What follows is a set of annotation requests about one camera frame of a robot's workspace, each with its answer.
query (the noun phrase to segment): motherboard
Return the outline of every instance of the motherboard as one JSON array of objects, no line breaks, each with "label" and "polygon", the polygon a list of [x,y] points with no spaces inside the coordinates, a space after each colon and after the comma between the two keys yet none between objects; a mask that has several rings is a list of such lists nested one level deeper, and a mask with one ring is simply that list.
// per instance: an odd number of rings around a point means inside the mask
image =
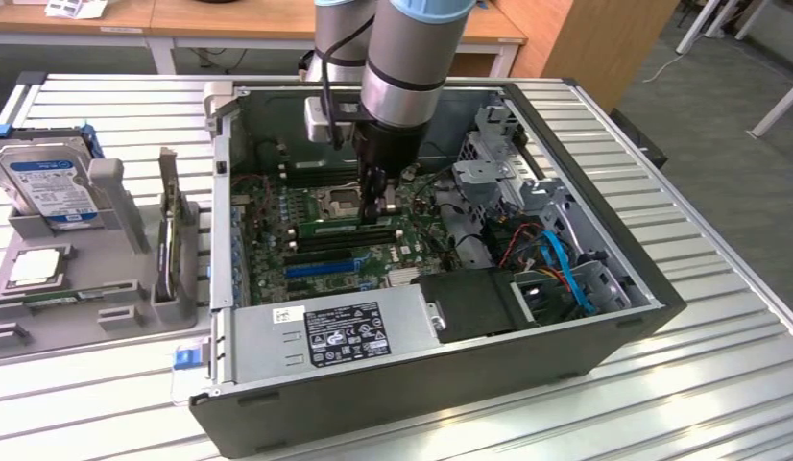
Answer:
[{"label": "motherboard", "polygon": [[361,225],[358,186],[293,187],[282,175],[231,178],[237,306],[280,303],[408,284],[460,266],[454,239],[426,192],[432,174],[409,175],[397,209]]}]

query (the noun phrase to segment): slatted metal surface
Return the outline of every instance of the slatted metal surface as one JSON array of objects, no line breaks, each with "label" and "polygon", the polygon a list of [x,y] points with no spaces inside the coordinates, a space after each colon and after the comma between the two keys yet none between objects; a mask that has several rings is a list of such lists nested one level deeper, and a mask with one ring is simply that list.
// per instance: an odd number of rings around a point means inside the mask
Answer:
[{"label": "slatted metal surface", "polygon": [[[587,376],[256,459],[791,458],[790,312],[632,146],[620,143],[580,90],[552,80],[518,85],[687,310]],[[87,118],[106,154],[125,160],[125,186],[139,203],[155,199],[154,159],[169,145],[179,154],[181,186],[207,213],[201,89],[198,78],[49,76],[19,108],[21,124],[50,127]],[[0,192],[0,257],[10,236],[6,203]],[[209,215],[203,223],[206,252]],[[199,294],[206,296],[205,284]],[[217,458],[186,408],[170,400],[170,354],[179,341],[0,366],[0,459]]]}]

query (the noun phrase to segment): hard drive label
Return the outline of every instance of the hard drive label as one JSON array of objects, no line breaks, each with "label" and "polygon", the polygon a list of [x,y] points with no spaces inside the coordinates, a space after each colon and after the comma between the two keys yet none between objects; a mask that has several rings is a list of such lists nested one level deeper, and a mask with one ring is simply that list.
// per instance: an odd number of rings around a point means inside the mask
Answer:
[{"label": "hard drive label", "polygon": [[10,168],[15,184],[47,219],[70,223],[97,217],[90,194],[78,184],[83,179],[69,160],[21,161]]},{"label": "hard drive label", "polygon": [[328,367],[390,353],[378,303],[304,313],[309,363]]}]

